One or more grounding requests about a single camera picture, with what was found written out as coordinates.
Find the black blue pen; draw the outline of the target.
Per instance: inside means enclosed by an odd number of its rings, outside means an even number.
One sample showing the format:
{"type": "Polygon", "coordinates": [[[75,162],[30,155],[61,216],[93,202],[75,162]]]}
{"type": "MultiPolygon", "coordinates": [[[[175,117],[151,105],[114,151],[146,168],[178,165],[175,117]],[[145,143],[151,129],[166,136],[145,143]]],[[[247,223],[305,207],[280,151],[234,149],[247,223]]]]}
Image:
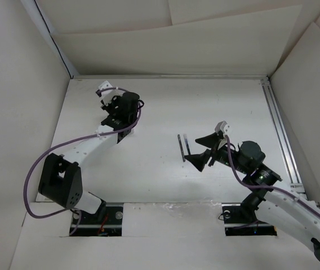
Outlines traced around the black blue pen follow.
{"type": "Polygon", "coordinates": [[[191,154],[187,135],[185,133],[183,135],[178,134],[177,140],[180,147],[182,161],[185,162],[185,157],[191,154]]]}

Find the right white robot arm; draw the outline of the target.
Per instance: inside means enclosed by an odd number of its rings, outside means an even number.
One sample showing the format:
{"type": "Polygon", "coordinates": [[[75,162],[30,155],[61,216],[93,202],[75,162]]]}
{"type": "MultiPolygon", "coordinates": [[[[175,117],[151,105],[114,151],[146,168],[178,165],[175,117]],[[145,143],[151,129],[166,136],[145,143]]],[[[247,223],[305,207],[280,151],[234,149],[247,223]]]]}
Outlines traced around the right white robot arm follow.
{"type": "Polygon", "coordinates": [[[196,139],[207,149],[186,155],[198,171],[215,162],[230,167],[240,185],[250,194],[241,202],[240,215],[248,222],[265,222],[304,244],[320,262],[320,208],[299,195],[280,175],[266,166],[265,154],[253,141],[244,141],[235,150],[226,133],[196,139]]]}

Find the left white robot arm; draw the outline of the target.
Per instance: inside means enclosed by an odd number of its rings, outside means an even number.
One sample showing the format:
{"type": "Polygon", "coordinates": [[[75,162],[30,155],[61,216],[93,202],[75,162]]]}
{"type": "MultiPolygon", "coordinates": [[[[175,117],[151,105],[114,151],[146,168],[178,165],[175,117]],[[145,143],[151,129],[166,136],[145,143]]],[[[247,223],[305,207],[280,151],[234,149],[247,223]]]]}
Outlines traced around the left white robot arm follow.
{"type": "Polygon", "coordinates": [[[96,93],[107,117],[101,121],[96,133],[63,154],[46,155],[38,192],[64,209],[86,212],[93,223],[105,218],[105,201],[83,188],[82,172],[85,166],[107,149],[120,143],[139,121],[144,103],[137,93],[110,87],[108,94],[96,93]]]}

